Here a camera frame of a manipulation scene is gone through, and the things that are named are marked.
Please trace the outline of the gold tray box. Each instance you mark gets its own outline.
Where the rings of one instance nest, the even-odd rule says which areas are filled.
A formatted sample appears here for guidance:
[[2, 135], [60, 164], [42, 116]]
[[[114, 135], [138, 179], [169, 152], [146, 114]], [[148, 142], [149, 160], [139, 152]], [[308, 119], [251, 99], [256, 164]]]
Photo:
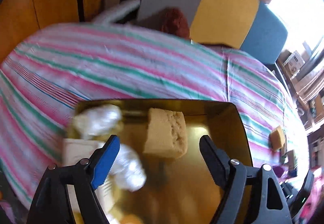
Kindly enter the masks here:
[[[201, 136], [208, 135], [229, 157], [248, 166], [253, 163], [235, 105], [189, 99], [112, 99], [110, 104], [123, 113], [117, 136], [137, 152], [147, 176], [145, 185], [136, 192], [112, 186], [114, 206], [110, 214], [120, 222], [209, 223], [224, 192], [214, 183], [199, 151]], [[150, 108], [184, 114], [188, 149], [181, 158], [144, 154]]]

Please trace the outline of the green carton box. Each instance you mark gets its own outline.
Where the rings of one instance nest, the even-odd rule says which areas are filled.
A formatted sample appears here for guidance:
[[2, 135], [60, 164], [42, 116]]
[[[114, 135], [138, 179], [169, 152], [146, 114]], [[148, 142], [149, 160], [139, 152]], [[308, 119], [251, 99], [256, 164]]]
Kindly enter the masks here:
[[297, 167], [297, 161], [296, 161], [296, 156], [295, 156], [295, 151], [290, 150], [286, 153], [286, 166], [288, 167], [289, 171], [294, 170]]

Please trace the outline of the striped bed sheet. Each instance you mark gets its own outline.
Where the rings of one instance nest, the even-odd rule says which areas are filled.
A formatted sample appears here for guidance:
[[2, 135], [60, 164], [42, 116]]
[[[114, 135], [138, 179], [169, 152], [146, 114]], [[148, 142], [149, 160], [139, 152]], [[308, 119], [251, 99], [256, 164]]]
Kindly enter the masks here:
[[24, 207], [46, 167], [61, 162], [75, 105], [118, 98], [232, 102], [254, 164], [278, 162], [268, 136], [281, 126], [296, 155], [296, 188], [309, 170], [306, 131], [291, 96], [248, 53], [142, 27], [58, 24], [22, 41], [1, 63], [1, 167]]

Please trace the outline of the white plastic bundle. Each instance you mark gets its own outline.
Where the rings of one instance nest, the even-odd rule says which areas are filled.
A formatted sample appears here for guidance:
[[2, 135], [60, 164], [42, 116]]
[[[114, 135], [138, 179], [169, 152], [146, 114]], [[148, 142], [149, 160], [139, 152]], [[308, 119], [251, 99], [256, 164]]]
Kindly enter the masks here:
[[138, 154], [126, 144], [120, 150], [109, 171], [115, 184], [123, 190], [135, 192], [146, 183], [147, 176]]
[[81, 139], [90, 140], [108, 133], [121, 119], [121, 109], [118, 106], [106, 104], [77, 114], [72, 119], [72, 125]]

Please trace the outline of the white cardboard box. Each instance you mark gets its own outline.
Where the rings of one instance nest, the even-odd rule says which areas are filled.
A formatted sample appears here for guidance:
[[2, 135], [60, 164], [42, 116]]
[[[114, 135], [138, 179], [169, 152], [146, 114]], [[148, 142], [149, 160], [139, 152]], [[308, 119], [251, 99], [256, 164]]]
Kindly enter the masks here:
[[297, 73], [304, 64], [304, 59], [297, 51], [292, 52], [283, 63], [283, 65], [288, 68], [292, 75]]

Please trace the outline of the cream carton box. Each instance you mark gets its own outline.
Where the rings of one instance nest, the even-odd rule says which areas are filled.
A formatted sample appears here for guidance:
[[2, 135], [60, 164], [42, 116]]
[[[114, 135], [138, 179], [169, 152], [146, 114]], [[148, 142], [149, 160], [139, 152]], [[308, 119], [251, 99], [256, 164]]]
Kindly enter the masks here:
[[67, 138], [63, 141], [63, 165], [80, 163], [85, 167], [90, 186], [104, 213], [108, 214], [115, 204], [109, 171], [120, 150], [120, 141], [113, 140], [107, 148], [105, 145], [98, 140]]

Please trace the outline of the yellow sponge block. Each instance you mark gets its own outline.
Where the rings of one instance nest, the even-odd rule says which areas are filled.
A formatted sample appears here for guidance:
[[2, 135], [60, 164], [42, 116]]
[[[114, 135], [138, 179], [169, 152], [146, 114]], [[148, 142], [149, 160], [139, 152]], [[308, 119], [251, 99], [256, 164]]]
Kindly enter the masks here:
[[286, 135], [281, 126], [272, 130], [269, 134], [269, 140], [273, 151], [278, 151], [284, 147], [286, 143]]
[[188, 136], [184, 114], [150, 108], [148, 111], [147, 140], [143, 152], [161, 158], [177, 159], [188, 149]]

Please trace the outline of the dark red cushion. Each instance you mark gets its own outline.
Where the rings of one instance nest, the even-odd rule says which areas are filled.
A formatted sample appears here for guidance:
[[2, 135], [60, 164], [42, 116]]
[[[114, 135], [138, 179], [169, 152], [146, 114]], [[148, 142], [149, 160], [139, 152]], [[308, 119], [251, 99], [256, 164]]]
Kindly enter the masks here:
[[175, 7], [165, 8], [138, 22], [142, 27], [157, 30], [185, 40], [190, 40], [190, 27], [182, 11]]

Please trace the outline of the grey yellow blue chair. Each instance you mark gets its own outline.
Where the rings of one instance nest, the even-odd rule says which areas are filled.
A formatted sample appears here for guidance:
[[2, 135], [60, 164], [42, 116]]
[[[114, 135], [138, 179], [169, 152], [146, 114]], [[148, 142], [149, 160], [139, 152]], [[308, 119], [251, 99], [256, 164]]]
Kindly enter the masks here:
[[276, 62], [287, 39], [283, 23], [260, 0], [122, 0], [94, 22], [131, 21], [159, 31], [170, 8], [181, 11], [192, 41], [240, 49], [265, 65]]

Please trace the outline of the purple packet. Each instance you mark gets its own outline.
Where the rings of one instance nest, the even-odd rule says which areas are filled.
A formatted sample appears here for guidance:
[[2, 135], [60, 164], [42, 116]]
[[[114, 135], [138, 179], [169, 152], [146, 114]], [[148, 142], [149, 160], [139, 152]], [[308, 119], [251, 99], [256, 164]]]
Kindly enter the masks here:
[[272, 167], [277, 178], [285, 179], [288, 176], [288, 168], [283, 165], [276, 165]]

